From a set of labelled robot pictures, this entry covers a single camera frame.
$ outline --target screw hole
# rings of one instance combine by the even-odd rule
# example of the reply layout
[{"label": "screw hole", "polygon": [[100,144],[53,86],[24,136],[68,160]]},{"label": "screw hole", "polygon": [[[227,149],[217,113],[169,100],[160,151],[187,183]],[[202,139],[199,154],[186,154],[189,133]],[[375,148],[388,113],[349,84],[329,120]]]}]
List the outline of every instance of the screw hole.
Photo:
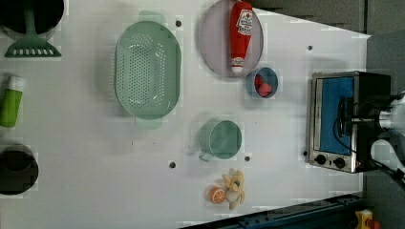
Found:
[{"label": "screw hole", "polygon": [[176,168],[176,163],[175,163],[175,162],[170,162],[169,168],[170,168],[170,169]]}]

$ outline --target white cap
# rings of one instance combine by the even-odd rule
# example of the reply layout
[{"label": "white cap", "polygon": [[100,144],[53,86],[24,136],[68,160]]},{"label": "white cap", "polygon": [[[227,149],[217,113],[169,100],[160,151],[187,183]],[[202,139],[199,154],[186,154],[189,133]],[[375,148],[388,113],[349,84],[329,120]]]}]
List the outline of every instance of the white cap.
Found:
[{"label": "white cap", "polygon": [[232,67],[232,72],[241,73],[244,70],[242,67]]},{"label": "white cap", "polygon": [[10,77],[9,89],[24,92],[25,79],[17,76]]}]

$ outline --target oven knob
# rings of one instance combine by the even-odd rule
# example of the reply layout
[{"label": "oven knob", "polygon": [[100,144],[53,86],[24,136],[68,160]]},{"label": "oven knob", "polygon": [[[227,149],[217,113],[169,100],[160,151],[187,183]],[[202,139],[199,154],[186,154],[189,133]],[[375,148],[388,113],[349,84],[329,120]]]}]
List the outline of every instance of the oven knob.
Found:
[{"label": "oven knob", "polygon": [[327,158],[323,155],[318,155],[315,161],[318,162],[318,164],[323,165],[325,162],[327,162]]},{"label": "oven knob", "polygon": [[333,163],[339,169],[343,169],[343,167],[345,167],[345,165],[346,165],[345,160],[343,158],[341,158],[341,157],[334,160]]}]

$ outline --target white table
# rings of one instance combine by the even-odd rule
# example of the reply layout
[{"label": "white table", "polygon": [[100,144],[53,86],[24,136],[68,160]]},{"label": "white table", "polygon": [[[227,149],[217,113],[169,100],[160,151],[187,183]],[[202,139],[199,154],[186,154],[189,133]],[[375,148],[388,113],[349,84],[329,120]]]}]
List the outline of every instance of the white table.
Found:
[{"label": "white table", "polygon": [[[27,79],[17,126],[1,130],[3,144],[30,146],[40,168],[31,191],[0,199],[2,229],[178,228],[362,190],[362,175],[312,167],[302,153],[307,80],[313,72],[364,70],[368,36],[255,10],[265,30],[259,67],[274,69],[281,85],[274,99],[252,99],[244,80],[221,79],[200,53],[199,22],[215,2],[66,1],[51,40],[62,58],[0,57],[0,76]],[[137,129],[114,94],[116,43],[140,10],[164,14],[182,51],[181,100],[156,131]],[[0,35],[2,55],[11,43]],[[213,115],[243,129],[234,159],[198,159],[198,130]],[[245,203],[234,211],[204,197],[231,168],[245,173]]]}]

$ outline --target small bowl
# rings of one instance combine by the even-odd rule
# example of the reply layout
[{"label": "small bowl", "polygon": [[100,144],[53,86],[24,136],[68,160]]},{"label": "small bowl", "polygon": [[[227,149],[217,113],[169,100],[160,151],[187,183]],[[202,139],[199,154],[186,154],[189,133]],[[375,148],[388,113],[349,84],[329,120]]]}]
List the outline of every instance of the small bowl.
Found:
[{"label": "small bowl", "polygon": [[[266,97],[262,97],[261,95],[259,95],[259,93],[256,90],[256,87],[254,86],[254,80],[256,79],[257,74],[262,77],[264,82],[266,82],[267,84],[269,84],[271,86],[271,93]],[[253,97],[258,97],[258,98],[273,97],[276,94],[277,88],[278,88],[277,74],[271,68],[261,68],[261,69],[254,70],[247,76],[246,87],[247,87],[248,93],[251,94]]]}]

